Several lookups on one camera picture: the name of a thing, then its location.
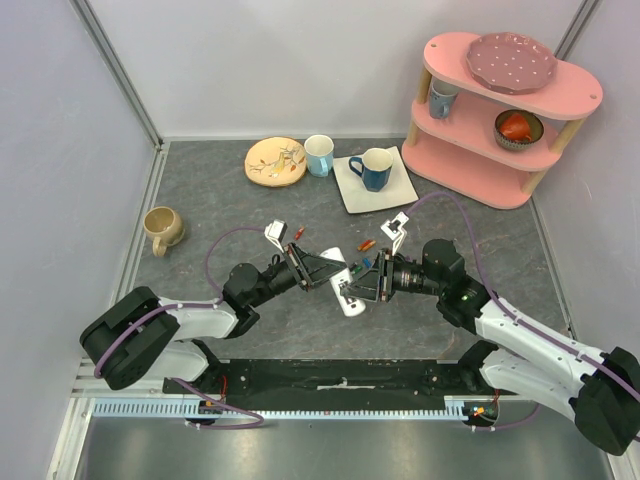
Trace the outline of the white remote control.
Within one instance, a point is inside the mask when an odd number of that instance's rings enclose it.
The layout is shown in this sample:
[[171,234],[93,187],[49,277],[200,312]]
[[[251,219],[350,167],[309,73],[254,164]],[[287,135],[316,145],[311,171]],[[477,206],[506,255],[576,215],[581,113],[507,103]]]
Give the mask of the white remote control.
[[[326,249],[320,254],[320,256],[330,260],[345,262],[344,256],[342,255],[339,247]],[[346,317],[349,318],[356,317],[366,310],[366,305],[362,300],[344,296],[342,294],[342,289],[348,286],[351,281],[352,274],[348,267],[344,268],[342,271],[330,278],[330,284],[340,304],[342,312]]]

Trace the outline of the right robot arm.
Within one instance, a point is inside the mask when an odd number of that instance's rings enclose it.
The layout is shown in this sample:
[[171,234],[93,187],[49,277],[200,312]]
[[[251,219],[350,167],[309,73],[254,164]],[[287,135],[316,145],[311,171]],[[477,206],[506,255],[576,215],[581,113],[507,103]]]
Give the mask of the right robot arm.
[[455,327],[480,337],[480,359],[458,368],[467,392],[487,387],[533,400],[571,420],[601,450],[615,456],[639,438],[639,361],[616,347],[606,352],[566,337],[469,276],[448,240],[427,242],[419,262],[387,250],[342,294],[387,302],[397,292],[437,297],[437,310]]

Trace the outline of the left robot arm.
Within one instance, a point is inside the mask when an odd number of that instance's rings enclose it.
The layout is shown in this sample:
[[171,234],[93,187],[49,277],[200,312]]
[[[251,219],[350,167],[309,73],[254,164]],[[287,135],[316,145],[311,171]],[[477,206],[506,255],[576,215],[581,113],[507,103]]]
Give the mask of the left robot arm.
[[94,376],[112,390],[145,377],[177,375],[196,392],[208,393],[218,385],[218,367],[201,350],[177,343],[242,336],[259,320],[258,306],[294,287],[316,289],[346,269],[340,258],[291,243],[263,271],[250,263],[234,266],[214,300],[171,300],[136,287],[86,327],[79,343],[94,362]]

